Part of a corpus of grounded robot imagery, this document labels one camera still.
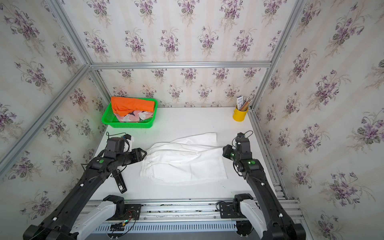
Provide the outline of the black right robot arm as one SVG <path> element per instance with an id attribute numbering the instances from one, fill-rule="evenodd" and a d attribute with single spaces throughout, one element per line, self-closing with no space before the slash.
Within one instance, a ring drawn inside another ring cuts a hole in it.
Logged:
<path id="1" fill-rule="evenodd" d="M 249 194 L 234 196 L 236 215 L 246 217 L 262 240 L 305 240 L 303 225 L 295 223 L 284 210 L 268 183 L 261 162 L 253 158 L 246 134 L 238 133 L 232 144 L 223 147 L 223 157 L 233 161 L 235 172 L 255 195 L 255 198 Z"/>

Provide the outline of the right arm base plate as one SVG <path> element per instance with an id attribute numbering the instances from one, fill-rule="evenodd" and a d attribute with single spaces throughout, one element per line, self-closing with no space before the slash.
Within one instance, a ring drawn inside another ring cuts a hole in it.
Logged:
<path id="1" fill-rule="evenodd" d="M 216 202 L 216 209 L 221 219 L 262 219 L 264 217 L 261 208 L 250 194 L 237 194 L 233 201 Z"/>

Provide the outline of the orange shorts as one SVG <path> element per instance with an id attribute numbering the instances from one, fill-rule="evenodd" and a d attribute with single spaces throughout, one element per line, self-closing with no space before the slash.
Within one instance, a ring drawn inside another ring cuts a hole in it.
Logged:
<path id="1" fill-rule="evenodd" d="M 111 97 L 111 106 L 114 114 L 124 117 L 134 111 L 153 112 L 155 102 L 143 99 Z"/>

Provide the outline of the white cloth garment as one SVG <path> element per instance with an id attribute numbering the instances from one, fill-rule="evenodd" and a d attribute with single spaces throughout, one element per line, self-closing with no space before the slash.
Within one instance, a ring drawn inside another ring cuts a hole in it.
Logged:
<path id="1" fill-rule="evenodd" d="M 147 150 L 140 176 L 165 185 L 195 185 L 228 178 L 216 133 L 155 143 Z"/>

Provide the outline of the yellow pen cup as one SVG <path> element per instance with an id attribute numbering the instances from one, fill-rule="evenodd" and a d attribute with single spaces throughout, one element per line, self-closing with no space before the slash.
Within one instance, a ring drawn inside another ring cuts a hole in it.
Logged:
<path id="1" fill-rule="evenodd" d="M 242 110 L 239 110 L 237 107 L 235 107 L 234 109 L 234 114 L 233 114 L 233 119 L 236 121 L 236 122 L 242 122 L 245 120 L 245 117 L 247 115 L 247 112 L 248 112 L 249 108 L 246 108 L 244 109 L 243 111 Z"/>

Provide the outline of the pink shark print shorts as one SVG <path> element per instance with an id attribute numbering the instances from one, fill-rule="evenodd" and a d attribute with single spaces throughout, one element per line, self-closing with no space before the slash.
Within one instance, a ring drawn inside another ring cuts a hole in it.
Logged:
<path id="1" fill-rule="evenodd" d="M 125 116 L 120 116 L 119 114 L 114 113 L 115 117 L 118 119 L 121 123 L 138 123 L 145 120 L 148 120 L 153 117 L 153 112 L 147 112 L 147 111 L 133 111 Z"/>

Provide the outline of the small green-lit circuit board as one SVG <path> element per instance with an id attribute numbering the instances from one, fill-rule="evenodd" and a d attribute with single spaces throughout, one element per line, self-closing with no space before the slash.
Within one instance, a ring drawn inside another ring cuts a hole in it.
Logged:
<path id="1" fill-rule="evenodd" d="M 116 223 L 116 224 L 111 224 L 110 226 L 110 232 L 124 232 L 126 229 L 126 223 Z"/>

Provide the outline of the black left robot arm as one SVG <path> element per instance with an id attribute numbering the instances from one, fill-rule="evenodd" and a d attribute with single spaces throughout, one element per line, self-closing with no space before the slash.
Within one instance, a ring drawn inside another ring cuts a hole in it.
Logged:
<path id="1" fill-rule="evenodd" d="M 109 138 L 105 149 L 90 160 L 65 199 L 38 226 L 29 226 L 23 239 L 84 240 L 104 221 L 123 218 L 126 215 L 124 198 L 109 195 L 80 222 L 76 221 L 90 198 L 109 177 L 115 178 L 120 192 L 125 193 L 127 187 L 119 167 L 139 163 L 146 155 L 147 152 L 141 148 L 132 148 L 130 135 Z"/>

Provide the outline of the aluminium front rail frame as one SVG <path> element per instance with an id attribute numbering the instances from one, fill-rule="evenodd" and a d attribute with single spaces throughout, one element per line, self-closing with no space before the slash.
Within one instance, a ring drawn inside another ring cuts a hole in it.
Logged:
<path id="1" fill-rule="evenodd" d="M 80 222 L 102 201 L 89 201 L 77 218 Z M 138 220 L 104 221 L 92 234 L 107 234 L 121 239 L 136 233 L 193 233 L 193 232 L 235 232 L 240 237 L 258 233 L 247 219 L 221 219 L 214 200 L 204 201 L 125 201 L 127 204 L 141 204 Z M 111 224 L 126 223 L 124 232 L 110 232 Z"/>

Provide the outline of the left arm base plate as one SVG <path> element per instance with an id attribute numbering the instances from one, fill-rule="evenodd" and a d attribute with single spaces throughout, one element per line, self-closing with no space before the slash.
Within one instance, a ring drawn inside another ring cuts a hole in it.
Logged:
<path id="1" fill-rule="evenodd" d="M 138 220 L 140 217 L 141 204 L 127 204 L 123 197 L 108 195 L 103 199 L 103 203 L 114 204 L 115 210 L 107 221 Z"/>

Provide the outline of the black remote-like device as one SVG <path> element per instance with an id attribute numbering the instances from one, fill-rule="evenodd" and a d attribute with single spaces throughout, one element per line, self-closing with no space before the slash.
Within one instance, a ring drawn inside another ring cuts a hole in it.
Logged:
<path id="1" fill-rule="evenodd" d="M 127 187 L 124 181 L 124 178 L 122 176 L 122 171 L 117 169 L 112 172 L 112 177 L 115 179 L 115 182 L 118 186 L 118 189 L 121 194 L 125 193 L 127 191 Z"/>

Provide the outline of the pencils in cup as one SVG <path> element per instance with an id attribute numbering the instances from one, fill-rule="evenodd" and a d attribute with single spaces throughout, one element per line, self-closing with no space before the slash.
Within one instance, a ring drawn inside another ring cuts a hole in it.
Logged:
<path id="1" fill-rule="evenodd" d="M 250 103 L 252 102 L 251 97 L 238 96 L 236 98 L 236 109 L 238 111 L 244 112 L 248 109 Z"/>

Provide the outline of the green plastic basket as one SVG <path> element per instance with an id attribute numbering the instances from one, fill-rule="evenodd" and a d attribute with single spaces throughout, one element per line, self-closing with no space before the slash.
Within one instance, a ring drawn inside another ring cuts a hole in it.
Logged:
<path id="1" fill-rule="evenodd" d="M 149 101 L 154 101 L 155 102 L 155 110 L 153 111 L 154 115 L 152 118 L 138 122 L 138 123 L 121 123 L 118 121 L 118 119 L 115 117 L 111 102 L 107 106 L 103 116 L 102 116 L 102 123 L 105 125 L 109 125 L 112 128 L 135 128 L 135 129 L 147 129 L 151 128 L 154 124 L 155 118 L 156 118 L 156 113 L 157 113 L 157 108 L 158 108 L 158 101 L 153 98 L 135 98 L 135 99 L 143 99 L 143 100 L 149 100 Z"/>

